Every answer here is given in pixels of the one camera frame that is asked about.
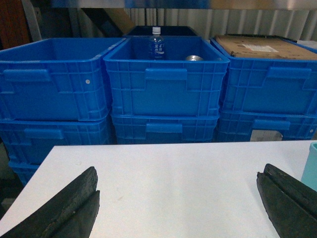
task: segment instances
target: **metal shelf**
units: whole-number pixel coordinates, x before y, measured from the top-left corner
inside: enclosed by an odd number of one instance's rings
[[[51,7],[313,10],[317,0],[51,0]]]

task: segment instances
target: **cardboard box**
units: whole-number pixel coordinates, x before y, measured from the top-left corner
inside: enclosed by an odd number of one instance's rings
[[[242,36],[216,36],[215,39],[232,57],[317,60],[317,54],[280,39]]]

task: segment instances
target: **bottle label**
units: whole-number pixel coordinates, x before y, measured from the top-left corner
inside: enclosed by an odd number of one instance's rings
[[[150,50],[150,58],[153,60],[163,60],[164,59],[164,42],[156,43],[150,42],[149,43],[149,50]]]

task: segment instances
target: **label on cardboard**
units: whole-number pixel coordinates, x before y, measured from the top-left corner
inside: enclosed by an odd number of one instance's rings
[[[273,49],[271,46],[257,46],[257,45],[247,45],[247,44],[242,44],[242,45],[251,51],[278,52],[276,49]]]
[[[283,135],[277,130],[253,130],[250,141],[281,141]]]

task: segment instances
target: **light blue cup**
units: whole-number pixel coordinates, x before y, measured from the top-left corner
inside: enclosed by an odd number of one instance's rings
[[[317,142],[313,142],[309,148],[301,182],[317,191]]]

